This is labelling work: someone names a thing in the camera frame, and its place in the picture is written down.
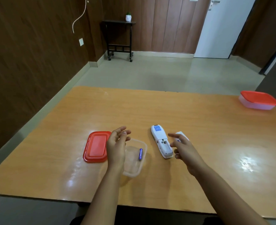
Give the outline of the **person's left hand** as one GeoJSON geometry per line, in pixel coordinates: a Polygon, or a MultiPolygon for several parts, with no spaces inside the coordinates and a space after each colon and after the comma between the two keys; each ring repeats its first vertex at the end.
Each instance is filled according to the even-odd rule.
{"type": "Polygon", "coordinates": [[[125,162],[125,146],[126,142],[122,142],[122,140],[118,140],[118,142],[113,142],[111,133],[109,139],[106,142],[109,170],[123,170],[125,162]]]}

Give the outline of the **white door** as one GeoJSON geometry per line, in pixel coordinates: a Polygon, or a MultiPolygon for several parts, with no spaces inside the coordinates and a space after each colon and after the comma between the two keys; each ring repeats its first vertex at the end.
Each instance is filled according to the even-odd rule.
{"type": "Polygon", "coordinates": [[[220,0],[207,11],[194,58],[228,59],[256,0],[220,0]]]}

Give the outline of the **white remote battery cover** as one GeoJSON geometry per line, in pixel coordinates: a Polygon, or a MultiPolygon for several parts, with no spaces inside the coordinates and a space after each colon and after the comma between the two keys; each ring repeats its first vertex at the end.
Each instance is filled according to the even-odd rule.
{"type": "Polygon", "coordinates": [[[176,132],[176,134],[180,134],[180,135],[184,136],[189,141],[189,139],[185,136],[185,134],[182,131],[176,132]]]}

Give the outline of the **dark wooden side table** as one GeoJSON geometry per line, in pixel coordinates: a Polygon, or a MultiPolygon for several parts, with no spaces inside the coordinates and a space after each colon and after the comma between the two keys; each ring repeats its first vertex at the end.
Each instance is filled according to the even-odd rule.
{"type": "Polygon", "coordinates": [[[136,22],[127,22],[127,21],[120,21],[120,20],[103,20],[102,21],[105,25],[105,41],[106,41],[106,48],[107,48],[107,58],[109,61],[111,61],[111,57],[114,56],[115,52],[118,53],[129,53],[129,61],[132,62],[133,58],[133,51],[132,51],[132,31],[133,31],[133,25],[136,24],[136,22]],[[109,32],[108,32],[108,24],[119,24],[124,25],[125,28],[127,26],[130,27],[129,32],[129,45],[117,45],[117,44],[110,44],[109,43],[109,32]]]}

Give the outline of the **red plastic container lid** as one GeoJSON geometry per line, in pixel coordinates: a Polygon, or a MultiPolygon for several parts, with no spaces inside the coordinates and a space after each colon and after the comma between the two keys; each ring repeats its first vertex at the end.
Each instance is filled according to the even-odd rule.
{"type": "Polygon", "coordinates": [[[95,131],[90,133],[83,153],[85,162],[103,163],[107,161],[106,142],[110,135],[110,131],[95,131]]]}

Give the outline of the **clear plastic open container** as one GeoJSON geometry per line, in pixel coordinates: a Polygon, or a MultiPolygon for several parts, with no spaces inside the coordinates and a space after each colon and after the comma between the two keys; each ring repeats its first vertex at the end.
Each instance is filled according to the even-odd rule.
{"type": "Polygon", "coordinates": [[[144,160],[147,154],[147,144],[143,141],[131,138],[125,146],[125,162],[123,175],[129,178],[138,176],[142,170],[144,160]],[[143,149],[142,160],[139,161],[139,151],[143,149]]]}

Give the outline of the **person's right forearm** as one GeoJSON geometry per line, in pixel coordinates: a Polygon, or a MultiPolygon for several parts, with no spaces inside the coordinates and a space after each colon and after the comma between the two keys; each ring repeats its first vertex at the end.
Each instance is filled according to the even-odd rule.
{"type": "Polygon", "coordinates": [[[196,170],[194,176],[225,225],[269,225],[209,166],[196,170]]]}

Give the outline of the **person's dark trousers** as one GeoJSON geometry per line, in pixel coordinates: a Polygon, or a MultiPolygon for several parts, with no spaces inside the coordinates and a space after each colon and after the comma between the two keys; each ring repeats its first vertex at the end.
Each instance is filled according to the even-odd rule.
{"type": "Polygon", "coordinates": [[[213,214],[117,206],[114,225],[224,225],[213,214]]]}

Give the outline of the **white remote control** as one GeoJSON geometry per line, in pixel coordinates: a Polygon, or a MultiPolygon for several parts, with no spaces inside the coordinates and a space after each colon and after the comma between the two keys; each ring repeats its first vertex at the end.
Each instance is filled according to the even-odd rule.
{"type": "Polygon", "coordinates": [[[160,125],[151,126],[151,133],[158,145],[159,151],[164,159],[170,159],[173,157],[173,149],[170,147],[167,135],[160,125]]]}

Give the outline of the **person's left forearm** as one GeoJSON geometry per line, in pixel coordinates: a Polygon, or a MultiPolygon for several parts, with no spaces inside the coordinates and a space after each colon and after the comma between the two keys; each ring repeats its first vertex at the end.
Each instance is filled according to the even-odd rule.
{"type": "Polygon", "coordinates": [[[123,167],[109,165],[80,225],[114,225],[123,167]]]}

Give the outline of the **clear container with red lid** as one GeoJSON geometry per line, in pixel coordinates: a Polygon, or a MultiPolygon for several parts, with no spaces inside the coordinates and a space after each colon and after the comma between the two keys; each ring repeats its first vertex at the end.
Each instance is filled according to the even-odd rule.
{"type": "Polygon", "coordinates": [[[276,107],[276,99],[264,92],[241,91],[239,101],[250,109],[271,110],[276,107]]]}

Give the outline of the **person's right hand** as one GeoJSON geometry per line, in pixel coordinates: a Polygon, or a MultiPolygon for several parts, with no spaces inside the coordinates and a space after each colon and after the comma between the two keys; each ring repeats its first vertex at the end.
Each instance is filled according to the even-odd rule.
{"type": "Polygon", "coordinates": [[[200,176],[207,168],[207,164],[204,162],[196,148],[190,141],[180,134],[168,133],[168,136],[174,138],[174,141],[170,143],[170,147],[182,150],[182,161],[187,166],[189,173],[195,178],[198,178],[198,176],[200,176]]]}

